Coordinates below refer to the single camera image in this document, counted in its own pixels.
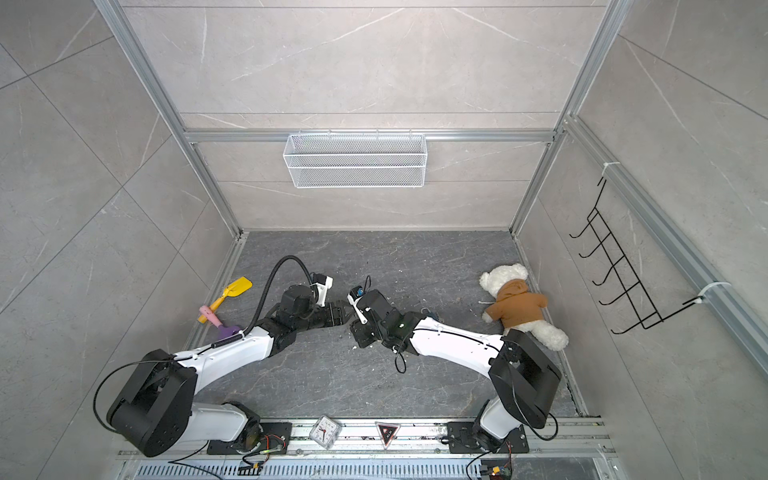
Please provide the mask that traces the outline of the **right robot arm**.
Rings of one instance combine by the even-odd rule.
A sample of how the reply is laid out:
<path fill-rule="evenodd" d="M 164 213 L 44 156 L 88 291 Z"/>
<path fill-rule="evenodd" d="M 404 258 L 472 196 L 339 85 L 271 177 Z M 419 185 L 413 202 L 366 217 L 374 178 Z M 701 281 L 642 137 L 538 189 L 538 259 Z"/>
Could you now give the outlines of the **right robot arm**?
<path fill-rule="evenodd" d="M 486 402 L 473 426 L 484 449 L 496 449 L 520 426 L 543 441 L 562 373 L 530 336 L 512 330 L 505 335 L 471 332 L 443 324 L 431 312 L 402 313 L 380 291 L 358 286 L 347 300 L 357 319 L 350 330 L 361 348 L 380 343 L 392 351 L 398 372 L 407 370 L 405 356 L 434 357 L 488 378 L 495 396 Z"/>

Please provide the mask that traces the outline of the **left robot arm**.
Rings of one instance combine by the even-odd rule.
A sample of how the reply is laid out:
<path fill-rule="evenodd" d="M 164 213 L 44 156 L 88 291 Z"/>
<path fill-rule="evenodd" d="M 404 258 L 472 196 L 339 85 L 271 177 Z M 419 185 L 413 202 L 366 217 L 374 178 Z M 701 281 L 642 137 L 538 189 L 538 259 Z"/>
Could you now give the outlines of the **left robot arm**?
<path fill-rule="evenodd" d="M 197 441 L 249 452 L 260 441 L 259 416 L 238 401 L 204 404 L 196 395 L 241 367 L 277 355 L 300 333 L 342 326 L 352 316 L 349 305 L 324 300 L 321 288 L 294 285 L 248 333 L 177 354 L 157 349 L 133 363 L 106 424 L 147 457 Z"/>

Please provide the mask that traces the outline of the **yellow toy shovel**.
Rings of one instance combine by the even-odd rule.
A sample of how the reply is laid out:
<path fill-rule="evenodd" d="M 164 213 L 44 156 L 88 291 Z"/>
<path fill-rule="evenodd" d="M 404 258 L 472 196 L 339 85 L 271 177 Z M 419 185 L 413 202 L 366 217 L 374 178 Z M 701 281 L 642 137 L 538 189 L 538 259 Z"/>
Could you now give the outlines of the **yellow toy shovel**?
<path fill-rule="evenodd" d="M 227 298 L 237 297 L 248 291 L 252 286 L 252 282 L 246 277 L 236 279 L 224 288 L 221 295 L 209 306 L 209 309 L 212 312 L 215 312 Z"/>

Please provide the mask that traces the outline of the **red triangle warning sign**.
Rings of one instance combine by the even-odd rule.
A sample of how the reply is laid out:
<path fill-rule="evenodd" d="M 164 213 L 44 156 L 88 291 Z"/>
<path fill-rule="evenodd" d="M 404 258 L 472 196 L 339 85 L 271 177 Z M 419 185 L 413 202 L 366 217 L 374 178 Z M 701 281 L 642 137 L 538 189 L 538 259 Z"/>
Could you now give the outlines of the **red triangle warning sign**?
<path fill-rule="evenodd" d="M 383 448 L 387 450 L 396 438 L 401 425 L 391 422 L 376 422 L 375 426 L 381 439 Z"/>

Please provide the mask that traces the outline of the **small white clock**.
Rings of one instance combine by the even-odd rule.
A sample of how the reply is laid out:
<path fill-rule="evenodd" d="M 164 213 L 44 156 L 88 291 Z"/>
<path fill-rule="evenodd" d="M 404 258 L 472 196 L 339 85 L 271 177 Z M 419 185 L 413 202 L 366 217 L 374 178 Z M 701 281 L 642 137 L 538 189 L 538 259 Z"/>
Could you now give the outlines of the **small white clock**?
<path fill-rule="evenodd" d="M 323 449 L 330 450 L 338 439 L 342 428 L 341 423 L 323 415 L 310 429 L 309 438 Z"/>

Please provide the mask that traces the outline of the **pink purple toy shovel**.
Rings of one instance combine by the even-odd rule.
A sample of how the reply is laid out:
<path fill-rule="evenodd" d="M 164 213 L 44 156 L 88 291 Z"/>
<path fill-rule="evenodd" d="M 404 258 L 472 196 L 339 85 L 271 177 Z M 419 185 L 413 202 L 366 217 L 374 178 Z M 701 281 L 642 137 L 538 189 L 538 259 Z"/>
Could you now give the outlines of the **pink purple toy shovel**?
<path fill-rule="evenodd" d="M 200 323 L 210 323 L 213 325 L 218 331 L 219 339 L 231 337 L 242 330 L 242 328 L 237 325 L 225 325 L 209 306 L 201 306 L 199 312 L 200 316 L 198 317 L 198 321 Z"/>

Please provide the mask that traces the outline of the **white teddy bear brown hoodie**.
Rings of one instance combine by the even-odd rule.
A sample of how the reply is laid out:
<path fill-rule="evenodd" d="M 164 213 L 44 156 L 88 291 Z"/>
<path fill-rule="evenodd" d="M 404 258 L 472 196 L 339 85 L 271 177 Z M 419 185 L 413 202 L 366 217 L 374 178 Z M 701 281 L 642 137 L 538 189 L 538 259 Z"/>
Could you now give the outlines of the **white teddy bear brown hoodie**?
<path fill-rule="evenodd" d="M 531 333 L 547 349 L 563 351 L 569 343 L 567 334 L 545 320 L 547 297 L 529 290 L 529 272 L 520 263 L 501 265 L 484 272 L 480 287 L 494 297 L 482 315 L 486 323 L 499 322 L 503 333 L 511 330 Z"/>

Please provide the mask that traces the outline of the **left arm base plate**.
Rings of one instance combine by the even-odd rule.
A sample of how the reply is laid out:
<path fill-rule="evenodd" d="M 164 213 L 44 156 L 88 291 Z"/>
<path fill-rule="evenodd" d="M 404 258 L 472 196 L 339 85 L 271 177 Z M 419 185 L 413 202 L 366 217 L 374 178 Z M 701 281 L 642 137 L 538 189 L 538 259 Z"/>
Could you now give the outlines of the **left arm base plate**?
<path fill-rule="evenodd" d="M 290 442 L 293 424 L 266 422 L 247 425 L 235 441 L 210 441 L 208 455 L 284 454 Z"/>

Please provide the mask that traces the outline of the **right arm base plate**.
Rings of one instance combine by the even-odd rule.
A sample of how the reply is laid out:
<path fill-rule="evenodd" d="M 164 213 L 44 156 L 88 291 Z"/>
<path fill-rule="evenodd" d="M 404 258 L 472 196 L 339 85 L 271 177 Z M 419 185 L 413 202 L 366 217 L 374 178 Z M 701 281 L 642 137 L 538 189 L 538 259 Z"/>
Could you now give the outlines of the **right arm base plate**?
<path fill-rule="evenodd" d="M 446 427 L 446 434 L 440 438 L 440 442 L 447 445 L 452 454 L 524 454 L 530 451 L 526 433 L 521 426 L 511 430 L 503 440 L 497 439 L 473 422 L 449 422 Z"/>

